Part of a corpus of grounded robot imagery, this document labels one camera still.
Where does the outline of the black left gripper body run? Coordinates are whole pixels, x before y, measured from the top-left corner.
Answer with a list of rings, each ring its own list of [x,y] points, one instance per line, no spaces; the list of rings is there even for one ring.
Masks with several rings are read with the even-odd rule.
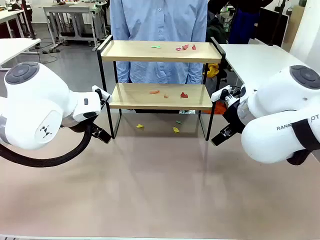
[[[74,126],[69,126],[68,128],[76,133],[95,133],[100,131],[100,127],[97,126],[94,121],[97,117],[91,117],[84,121],[77,123]]]

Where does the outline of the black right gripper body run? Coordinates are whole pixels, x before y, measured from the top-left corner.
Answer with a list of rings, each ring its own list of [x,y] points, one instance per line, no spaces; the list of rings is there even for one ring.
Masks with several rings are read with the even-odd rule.
[[[234,103],[227,107],[227,110],[222,115],[228,122],[228,125],[222,130],[226,134],[241,134],[245,128],[245,125],[241,122],[238,116],[238,107],[240,100],[236,100]]]

